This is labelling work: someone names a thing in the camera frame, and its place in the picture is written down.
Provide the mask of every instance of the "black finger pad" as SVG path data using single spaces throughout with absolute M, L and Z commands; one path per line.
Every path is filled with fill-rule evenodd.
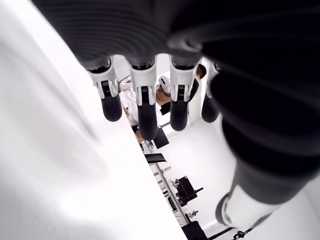
M 173 130 L 182 131 L 188 122 L 188 102 L 173 101 L 170 110 L 170 124 Z
M 201 116 L 207 123 L 213 123 L 219 115 L 219 111 L 211 101 L 213 99 L 209 98 L 206 94 L 203 100 Z
M 138 106 L 139 131 L 143 139 L 151 141 L 158 132 L 156 105 L 143 103 Z
M 117 95 L 116 97 L 106 97 L 101 99 L 103 115 L 110 122 L 116 122 L 121 118 L 122 108 L 120 97 Z

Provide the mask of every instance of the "white surface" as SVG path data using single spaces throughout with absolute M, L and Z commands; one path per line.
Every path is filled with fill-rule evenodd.
M 258 220 L 273 213 L 281 204 L 266 204 L 250 197 L 239 185 L 224 200 L 222 218 L 230 227 L 249 229 Z
M 320 220 L 320 176 L 309 182 L 305 186 L 304 192 L 308 196 L 314 212 Z
M 156 75 L 161 76 L 170 71 L 170 57 L 169 54 L 160 53 L 156 59 Z
M 201 118 L 201 100 L 202 100 L 201 86 L 202 86 L 202 81 L 200 80 L 198 91 L 194 95 L 193 99 L 189 102 L 188 121 L 190 122 L 190 124 L 194 124 L 196 121 L 198 121 Z
M 0 239 L 186 239 L 125 115 L 104 118 L 89 75 L 29 2 L 0 3 L 0 41 Z
M 318 240 L 320 223 L 304 192 L 249 232 L 245 240 Z M 218 240 L 229 240 L 227 236 Z
M 121 81 L 130 75 L 129 65 L 126 58 L 122 55 L 113 56 L 114 68 L 118 80 Z

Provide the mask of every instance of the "person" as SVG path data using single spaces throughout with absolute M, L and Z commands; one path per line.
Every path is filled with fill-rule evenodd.
M 193 80 L 193 85 L 190 92 L 190 99 L 189 102 L 194 98 L 196 95 L 200 80 L 207 74 L 206 67 L 199 63 L 198 67 L 195 70 L 195 78 Z
M 203 66 L 202 64 L 199 64 L 198 67 L 196 68 L 195 71 L 195 78 L 193 80 L 193 84 L 192 84 L 192 88 L 191 88 L 191 92 L 190 92 L 190 98 L 189 98 L 189 102 L 194 98 L 194 96 L 196 95 L 198 88 L 199 88 L 199 81 L 207 74 L 207 70 L 205 68 L 205 66 Z M 167 113 L 170 112 L 170 108 L 171 108 L 171 102 L 168 102 L 166 104 L 164 104 L 161 108 L 161 113 L 162 115 L 165 115 Z
M 162 116 L 161 107 L 171 101 L 171 89 L 170 81 L 167 77 L 161 76 L 159 78 L 159 85 L 155 92 L 155 113 L 156 120 L 159 123 L 160 117 Z M 137 126 L 139 125 L 138 119 L 138 105 L 136 100 L 136 93 L 133 89 L 133 83 L 120 83 L 118 85 L 118 92 L 120 96 L 121 106 L 124 110 L 124 113 L 135 132 L 135 137 L 137 138 L 139 144 L 144 141 L 142 138 Z

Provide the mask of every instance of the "metal rod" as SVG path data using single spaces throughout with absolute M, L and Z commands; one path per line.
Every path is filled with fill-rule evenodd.
M 221 235 L 223 235 L 223 234 L 225 234 L 225 233 L 229 232 L 229 231 L 230 231 L 230 230 L 232 230 L 232 229 L 234 229 L 234 227 L 229 227 L 229 228 L 227 228 L 227 229 L 225 229 L 225 230 L 223 230 L 223 231 L 221 231 L 221 232 L 219 232 L 219 233 L 217 233 L 217 234 L 215 234 L 215 235 L 213 235 L 213 236 L 209 237 L 209 238 L 208 238 L 208 240 L 216 239 L 216 238 L 220 237 Z
M 164 168 L 162 171 L 163 171 L 163 173 L 164 173 L 164 172 L 166 172 L 166 171 L 169 171 L 170 169 L 171 169 L 171 166 L 168 166 L 168 167 Z
M 121 83 L 123 80 L 125 80 L 127 77 L 129 77 L 130 75 L 128 75 L 128 76 L 126 76 L 125 78 L 123 78 L 123 79 L 121 79 L 120 81 L 119 81 L 119 83 Z
M 188 224 L 189 221 L 188 221 L 188 219 L 186 218 L 186 216 L 185 216 L 185 214 L 184 214 L 184 211 L 182 210 L 182 208 L 181 208 L 181 206 L 180 206 L 180 204 L 179 204 L 179 202 L 178 202 L 178 200 L 177 200 L 176 195 L 173 193 L 171 187 L 170 187 L 169 184 L 167 183 L 166 178 L 165 178 L 163 172 L 161 171 L 161 169 L 160 169 L 160 167 L 159 167 L 159 164 L 158 164 L 158 163 L 155 163 L 154 166 L 155 166 L 157 172 L 159 173 L 160 178 L 162 179 L 163 184 L 164 184 L 166 190 L 168 191 L 168 194 L 170 195 L 171 199 L 173 200 L 174 205 L 176 206 L 176 210 L 179 212 L 179 214 L 181 215 L 181 217 L 183 218 L 183 220 L 185 221 L 185 223 Z
M 165 126 L 168 126 L 168 125 L 170 125 L 170 122 L 167 122 L 167 123 L 161 125 L 161 127 L 164 128 Z

